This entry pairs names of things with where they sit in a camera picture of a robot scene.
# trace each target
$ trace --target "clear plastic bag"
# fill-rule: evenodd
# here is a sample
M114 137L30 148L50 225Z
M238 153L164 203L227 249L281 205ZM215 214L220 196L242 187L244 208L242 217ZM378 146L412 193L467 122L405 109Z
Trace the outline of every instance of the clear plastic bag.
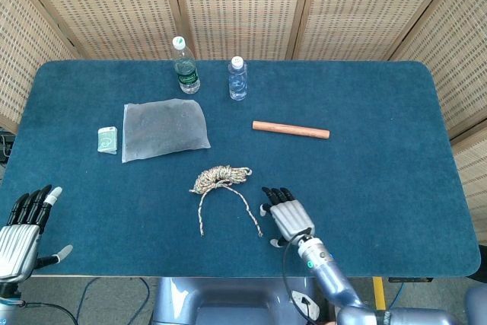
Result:
M210 148L203 111L194 100L126 104L122 162Z

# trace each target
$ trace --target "wooden stick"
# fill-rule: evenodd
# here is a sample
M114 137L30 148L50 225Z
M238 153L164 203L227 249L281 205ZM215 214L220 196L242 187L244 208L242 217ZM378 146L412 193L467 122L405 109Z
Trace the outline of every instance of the wooden stick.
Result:
M261 121L253 121L252 128L258 129L260 131L288 133L291 135L317 137L319 139L329 138L329 131L326 129L310 129L308 127L282 125L279 123L270 123L270 122L261 122Z

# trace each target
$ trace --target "bottle label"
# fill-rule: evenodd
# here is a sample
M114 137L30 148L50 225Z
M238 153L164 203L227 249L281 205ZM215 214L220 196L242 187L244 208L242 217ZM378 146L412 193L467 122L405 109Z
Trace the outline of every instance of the bottle label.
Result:
M190 74L178 74L177 78L179 79L181 84L191 85L198 80L198 74L196 74L196 69L194 72Z

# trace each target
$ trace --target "coiled rope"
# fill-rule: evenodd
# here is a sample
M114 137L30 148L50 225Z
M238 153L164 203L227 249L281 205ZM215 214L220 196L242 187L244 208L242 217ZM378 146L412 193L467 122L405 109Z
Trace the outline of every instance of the coiled rope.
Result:
M256 218L252 215L249 204L245 200L244 196L242 196L238 191L230 188L232 184L239 184L245 182L247 180L247 177L251 174L252 171L248 167L231 167L230 165L224 167L220 165L217 167L213 167L209 170L204 170L198 176L193 189L189 191L191 193L202 195L201 199L199 200L199 206L198 206L199 233L201 234L201 236L205 235L205 232L203 231L203 219L201 216L201 211L203 208L203 200L211 190L214 190L219 187L223 187L240 196L240 198L243 200L243 203L245 203L245 208L247 210L247 213L249 214L253 223L257 227L259 236L260 237L263 236L262 230L260 229L259 226L259 222L257 222Z

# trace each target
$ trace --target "plastic bottle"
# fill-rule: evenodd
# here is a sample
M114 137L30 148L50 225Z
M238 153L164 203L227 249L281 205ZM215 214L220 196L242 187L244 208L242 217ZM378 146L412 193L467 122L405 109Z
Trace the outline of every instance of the plastic bottle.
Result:
M173 61L181 90L187 94L196 93L199 89L199 78L196 72L195 56L186 47L186 41L181 36L173 38Z
M247 64L240 56L235 56L228 66L228 71L230 72L228 76L230 98L243 100L247 95Z

